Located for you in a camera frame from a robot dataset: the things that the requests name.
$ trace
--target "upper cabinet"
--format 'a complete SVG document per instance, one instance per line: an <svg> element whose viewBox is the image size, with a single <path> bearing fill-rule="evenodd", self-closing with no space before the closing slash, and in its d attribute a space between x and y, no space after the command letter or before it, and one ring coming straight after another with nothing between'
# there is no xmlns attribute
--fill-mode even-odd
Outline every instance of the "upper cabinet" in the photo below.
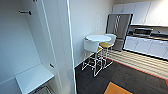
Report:
<svg viewBox="0 0 168 94"><path fill-rule="evenodd" d="M144 25L150 3L151 1L136 3L131 25Z"/></svg>
<svg viewBox="0 0 168 94"><path fill-rule="evenodd" d="M161 22L160 22L160 26L165 26L165 27L168 27L168 12L167 12L167 9L168 9L168 0L164 0L162 1L162 12L164 12L163 14L163 17L161 19Z"/></svg>
<svg viewBox="0 0 168 94"><path fill-rule="evenodd" d="M117 4L113 6L112 14L121 14L123 12L123 4Z"/></svg>
<svg viewBox="0 0 168 94"><path fill-rule="evenodd" d="M152 1L144 25L159 26L163 14L166 13L163 11L164 7L163 1Z"/></svg>
<svg viewBox="0 0 168 94"><path fill-rule="evenodd" d="M127 3L123 5L122 14L133 14L135 9L135 3Z"/></svg>
<svg viewBox="0 0 168 94"><path fill-rule="evenodd" d="M112 14L133 14L135 3L117 4L113 6Z"/></svg>
<svg viewBox="0 0 168 94"><path fill-rule="evenodd" d="M112 14L133 14L131 25L168 27L168 0L117 4Z"/></svg>

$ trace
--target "white cabinet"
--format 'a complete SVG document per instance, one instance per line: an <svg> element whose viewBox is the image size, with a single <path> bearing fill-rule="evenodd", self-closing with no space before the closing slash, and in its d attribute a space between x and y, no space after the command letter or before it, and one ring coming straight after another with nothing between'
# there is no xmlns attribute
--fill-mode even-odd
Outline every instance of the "white cabinet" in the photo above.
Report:
<svg viewBox="0 0 168 94"><path fill-rule="evenodd" d="M124 44L124 49L129 51L134 51L137 45L137 37L127 36Z"/></svg>
<svg viewBox="0 0 168 94"><path fill-rule="evenodd" d="M163 7L165 3L163 1L152 1L144 25L159 26L162 19Z"/></svg>
<svg viewBox="0 0 168 94"><path fill-rule="evenodd" d="M113 6L112 14L121 14L123 12L123 4L117 4Z"/></svg>
<svg viewBox="0 0 168 94"><path fill-rule="evenodd" d="M148 55L163 58L165 52L167 51L166 45L168 45L167 41L154 40L151 48L149 49Z"/></svg>
<svg viewBox="0 0 168 94"><path fill-rule="evenodd" d="M150 3L151 1L136 3L131 25L143 25L145 23Z"/></svg>
<svg viewBox="0 0 168 94"><path fill-rule="evenodd" d="M147 54L152 44L152 39L138 38L135 52Z"/></svg>
<svg viewBox="0 0 168 94"><path fill-rule="evenodd" d="M164 58L164 59L168 59L168 47L167 47L167 51L166 51L166 53L164 54L163 58Z"/></svg>
<svg viewBox="0 0 168 94"><path fill-rule="evenodd" d="M133 14L135 9L135 3L127 3L123 5L122 14Z"/></svg>
<svg viewBox="0 0 168 94"><path fill-rule="evenodd" d="M112 14L133 14L135 3L117 4L113 6Z"/></svg>
<svg viewBox="0 0 168 94"><path fill-rule="evenodd" d="M160 26L166 26L168 27L168 12L167 12L167 9L168 9L168 1L167 0L163 0L162 1L162 10L164 12L163 14L163 17L161 19L161 22L160 22Z"/></svg>

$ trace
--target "lower cabinet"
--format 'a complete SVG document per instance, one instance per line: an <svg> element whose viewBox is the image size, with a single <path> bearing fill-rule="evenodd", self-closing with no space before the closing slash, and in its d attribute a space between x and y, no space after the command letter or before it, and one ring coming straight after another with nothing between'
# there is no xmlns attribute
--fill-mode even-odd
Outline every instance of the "lower cabinet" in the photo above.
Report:
<svg viewBox="0 0 168 94"><path fill-rule="evenodd" d="M168 59L168 41L127 36L123 49Z"/></svg>
<svg viewBox="0 0 168 94"><path fill-rule="evenodd" d="M134 51L135 47L137 45L137 37L130 37L127 36L126 40L125 40L125 44L124 44L124 48L125 50L129 50L129 51Z"/></svg>
<svg viewBox="0 0 168 94"><path fill-rule="evenodd" d="M152 39L138 38L138 43L134 51L142 54L147 54L151 44Z"/></svg>
<svg viewBox="0 0 168 94"><path fill-rule="evenodd" d="M154 40L149 49L148 55L163 58L167 51L166 45L167 41Z"/></svg>

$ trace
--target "shelf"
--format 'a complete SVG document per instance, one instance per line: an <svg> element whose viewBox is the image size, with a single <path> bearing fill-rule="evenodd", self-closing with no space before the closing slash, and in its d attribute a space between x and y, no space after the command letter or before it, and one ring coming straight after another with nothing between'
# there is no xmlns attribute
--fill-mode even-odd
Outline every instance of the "shelf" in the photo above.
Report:
<svg viewBox="0 0 168 94"><path fill-rule="evenodd" d="M16 80L22 94L28 94L53 77L54 75L40 64L32 69L16 75Z"/></svg>

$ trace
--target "refrigerator door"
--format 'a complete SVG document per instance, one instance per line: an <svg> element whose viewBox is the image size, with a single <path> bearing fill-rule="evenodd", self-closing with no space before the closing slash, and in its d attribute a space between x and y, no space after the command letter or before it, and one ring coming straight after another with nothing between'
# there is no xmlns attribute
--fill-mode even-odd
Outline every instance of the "refrigerator door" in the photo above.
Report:
<svg viewBox="0 0 168 94"><path fill-rule="evenodd" d="M119 15L117 29L115 32L115 35L117 35L117 39L125 39L130 21L131 21L131 14Z"/></svg>
<svg viewBox="0 0 168 94"><path fill-rule="evenodd" d="M108 15L106 33L109 33L109 34L115 33L115 30L117 29L118 20L119 20L119 18L118 18L117 14L109 14Z"/></svg>
<svg viewBox="0 0 168 94"><path fill-rule="evenodd" d="M122 49L124 47L124 41L125 41L124 39L116 39L112 49L117 50L117 51L122 51Z"/></svg>

